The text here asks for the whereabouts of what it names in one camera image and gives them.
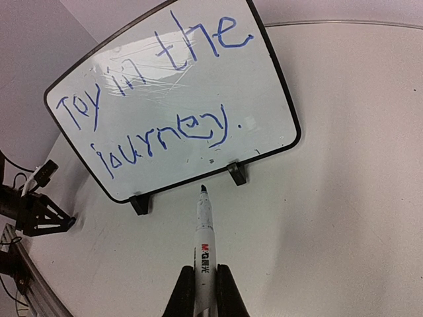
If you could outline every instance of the whiteboard frame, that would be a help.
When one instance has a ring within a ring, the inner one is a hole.
[[[71,145],[71,148],[73,149],[73,151],[76,153],[76,155],[78,156],[78,158],[82,161],[82,163],[84,164],[85,168],[90,172],[91,176],[96,180],[97,184],[101,187],[101,189],[105,192],[105,194],[115,203],[129,203],[130,199],[133,197],[129,197],[127,199],[123,199],[123,200],[117,200],[115,198],[113,198],[110,193],[107,191],[107,189],[101,184],[100,180],[96,177],[95,173],[93,173],[93,171],[90,169],[89,165],[84,161],[83,157],[79,154],[78,150],[75,148],[75,146],[73,145],[72,141],[70,140],[70,138],[67,136],[67,134],[65,133],[65,131],[63,130],[63,128],[60,126],[58,120],[56,119],[56,117],[54,116],[51,108],[48,106],[47,103],[47,95],[48,93],[57,85],[59,84],[62,80],[64,80],[66,78],[66,76],[68,76],[68,74],[70,74],[72,71],[74,71],[78,66],[80,66],[80,64],[82,64],[84,61],[86,61],[88,58],[90,58],[91,56],[93,56],[97,51],[99,51],[101,48],[103,48],[105,45],[107,45],[109,42],[113,41],[115,38],[117,38],[118,36],[120,36],[122,33],[124,33],[125,31],[129,30],[131,27],[135,26],[136,24],[140,23],[142,20],[144,20],[145,18],[155,14],[157,11],[160,11],[161,9],[164,9],[165,7],[167,7],[168,5],[175,3],[179,0],[166,0],[164,3],[161,3],[160,5],[156,6],[155,8],[151,9],[150,11],[144,13],[143,15],[141,15],[140,17],[136,18],[135,20],[131,21],[130,23],[128,23],[127,25],[125,25],[123,28],[121,28],[120,30],[118,30],[117,32],[113,33],[113,35],[109,36],[107,39],[105,39],[103,42],[101,42],[98,46],[96,46],[94,49],[92,49],[89,53],[87,53],[85,56],[83,56],[79,61],[77,61],[71,68],[69,68],[62,76],[60,76],[56,81],[54,81],[45,91],[44,93],[44,105],[47,108],[47,111],[49,112],[49,114],[51,115],[51,117],[53,117],[53,120],[55,121],[56,125],[59,127],[59,130],[61,131],[61,133],[63,134],[63,136],[66,138],[66,141]],[[256,10],[256,7],[254,6],[254,3],[252,2],[252,0],[245,0],[247,2],[247,5],[249,6],[249,9],[251,10],[251,13],[254,17],[254,20],[257,23],[258,29],[260,30],[261,36],[263,37],[264,43],[266,44],[266,48],[270,54],[270,58],[272,59],[273,65],[275,67],[276,73],[278,74],[278,78],[280,80],[280,84],[284,90],[284,94],[286,97],[286,101],[288,103],[289,106],[289,110],[291,112],[291,116],[293,119],[293,123],[295,126],[295,130],[297,132],[297,135],[294,139],[294,141],[289,144],[289,145],[285,145],[283,147],[280,147],[278,149],[275,149],[273,151],[267,152],[267,153],[263,153],[261,155],[258,155],[256,157],[252,157],[250,159],[247,160],[243,160],[240,162],[237,162],[238,164],[240,164],[241,166],[244,166],[246,164],[255,162],[257,160],[260,159],[264,159],[266,157],[269,157],[271,155],[275,155],[278,154],[280,152],[284,152],[286,150],[289,150],[291,148],[293,148],[294,146],[296,146],[299,143],[299,140],[301,139],[301,128],[299,125],[299,120],[297,117],[297,113],[295,111],[294,105],[293,105],[293,101],[291,98],[291,94],[289,93],[289,88],[288,85],[286,83],[284,74],[282,73],[282,68],[280,67],[278,58],[276,57],[276,53],[273,49],[272,43],[267,35],[266,29],[264,28],[263,22],[260,18],[260,15],[258,14],[258,11]],[[139,196],[143,196],[143,195],[153,195],[159,192],[163,192],[165,190],[169,190],[171,188],[175,188],[181,185],[185,185],[187,183],[191,183],[191,182],[195,182],[196,180],[200,180],[202,178],[206,178],[215,174],[219,174],[221,172],[225,172],[228,171],[227,167],[223,167],[223,168],[218,168],[217,170],[213,170],[211,172],[207,172],[205,174],[199,175],[199,176],[195,176],[193,178],[189,178],[187,180],[183,180],[181,182],[177,182],[175,184],[171,184],[169,186],[165,186],[163,188],[159,188],[157,190],[153,190],[151,192],[147,192],[147,193],[142,193]]]

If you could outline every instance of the small whiteboard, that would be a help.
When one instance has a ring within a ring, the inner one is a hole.
[[[300,138],[250,0],[167,1],[78,61],[44,102],[121,203],[284,151]]]

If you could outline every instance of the whiteboard stand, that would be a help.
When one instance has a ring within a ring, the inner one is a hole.
[[[233,181],[237,186],[241,186],[247,183],[247,175],[245,172],[245,165],[239,162],[233,162],[226,166],[227,171],[232,176]],[[150,210],[151,194],[143,194],[138,196],[132,196],[130,203],[137,215],[148,215]]]

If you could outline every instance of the marker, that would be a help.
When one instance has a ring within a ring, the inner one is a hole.
[[[201,185],[200,200],[197,203],[194,273],[196,284],[195,316],[215,316],[216,248],[212,205],[205,185]]]

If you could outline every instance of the round white table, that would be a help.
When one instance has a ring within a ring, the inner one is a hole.
[[[193,262],[196,201],[213,205],[217,260],[251,316],[423,312],[423,30],[273,26],[303,137],[248,166],[153,197],[138,217],[110,201],[63,137],[44,190],[76,225],[30,255],[75,317],[161,316]]]

